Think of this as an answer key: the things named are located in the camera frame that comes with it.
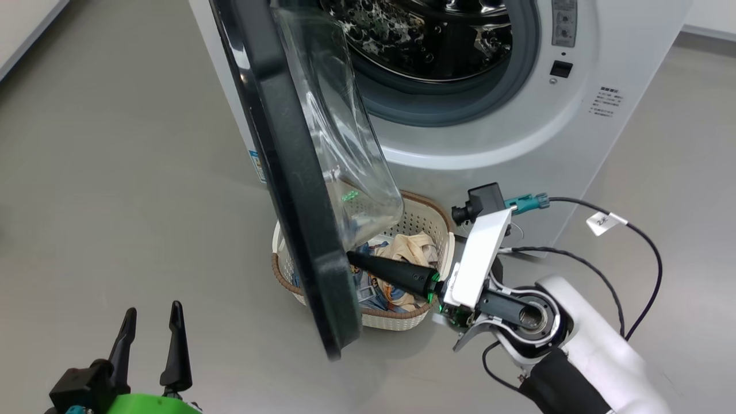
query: floor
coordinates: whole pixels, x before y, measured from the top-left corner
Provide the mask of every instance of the floor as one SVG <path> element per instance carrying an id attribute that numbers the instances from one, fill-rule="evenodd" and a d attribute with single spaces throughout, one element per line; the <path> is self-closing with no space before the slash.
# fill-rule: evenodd
<path id="1" fill-rule="evenodd" d="M 675 413 L 732 406 L 734 67 L 734 44 L 681 38 L 587 195 L 660 246 L 666 281 L 631 344 Z M 66 368 L 106 357 L 129 306 L 130 384 L 160 393 L 174 299 L 194 372 L 184 396 L 206 413 L 538 413 L 483 372 L 489 338 L 454 354 L 454 333 L 428 321 L 367 329 L 327 361 L 311 316 L 272 277 L 270 199 L 184 1 L 73 2 L 0 83 L 0 194 L 9 413 L 42 413 Z M 596 239 L 586 214 L 558 247 L 609 275 L 631 323 L 654 259 L 626 229 Z M 615 322 L 577 264 L 504 261 L 517 284 L 566 275 Z"/>

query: white bracket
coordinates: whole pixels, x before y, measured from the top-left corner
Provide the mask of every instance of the white bracket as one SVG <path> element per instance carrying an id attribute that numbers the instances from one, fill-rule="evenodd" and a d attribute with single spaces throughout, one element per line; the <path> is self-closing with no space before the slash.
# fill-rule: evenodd
<path id="1" fill-rule="evenodd" d="M 453 306 L 475 308 L 511 222 L 510 208 L 479 216 L 467 237 L 462 258 L 450 275 L 443 300 Z"/>

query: clothes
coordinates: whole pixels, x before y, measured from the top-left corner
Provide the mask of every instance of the clothes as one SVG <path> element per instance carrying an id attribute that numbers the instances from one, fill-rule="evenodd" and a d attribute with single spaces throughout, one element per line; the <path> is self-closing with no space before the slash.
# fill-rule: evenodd
<path id="1" fill-rule="evenodd" d="M 389 244 L 368 245 L 355 249 L 358 253 L 403 260 L 420 266 L 436 267 L 439 254 L 432 238 L 422 232 L 414 236 L 398 234 Z M 399 289 L 357 267 L 350 267 L 355 282 L 355 293 L 360 307 L 396 313 L 411 312 L 424 306 L 425 301 Z M 293 284 L 299 287 L 299 273 L 294 269 Z"/>
<path id="2" fill-rule="evenodd" d="M 377 248 L 375 255 L 428 267 L 437 266 L 438 260 L 437 248 L 432 238 L 424 232 L 414 236 L 398 234 L 390 245 Z M 375 298 L 365 303 L 367 306 L 398 313 L 411 312 L 424 306 L 423 299 L 415 298 L 373 275 L 370 277 L 377 292 Z"/>

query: black sleeve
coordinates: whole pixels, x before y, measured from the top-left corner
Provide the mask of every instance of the black sleeve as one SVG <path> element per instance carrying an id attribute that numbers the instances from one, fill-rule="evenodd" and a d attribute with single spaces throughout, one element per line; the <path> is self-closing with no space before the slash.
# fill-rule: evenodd
<path id="1" fill-rule="evenodd" d="M 519 391 L 544 414 L 607 414 L 611 410 L 559 348 L 532 368 Z"/>

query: cable tag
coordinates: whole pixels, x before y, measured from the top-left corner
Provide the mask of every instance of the cable tag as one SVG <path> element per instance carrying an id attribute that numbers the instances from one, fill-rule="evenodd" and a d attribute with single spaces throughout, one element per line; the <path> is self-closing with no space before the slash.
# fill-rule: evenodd
<path id="1" fill-rule="evenodd" d="M 606 233 L 611 227 L 619 223 L 623 225 L 629 223 L 624 218 L 619 217 L 614 213 L 605 214 L 601 212 L 595 213 L 594 215 L 590 216 L 590 218 L 588 220 L 585 220 L 585 222 L 588 224 L 588 227 L 590 227 L 590 230 L 593 232 L 593 234 L 595 234 L 596 237 L 600 236 L 603 233 Z"/>

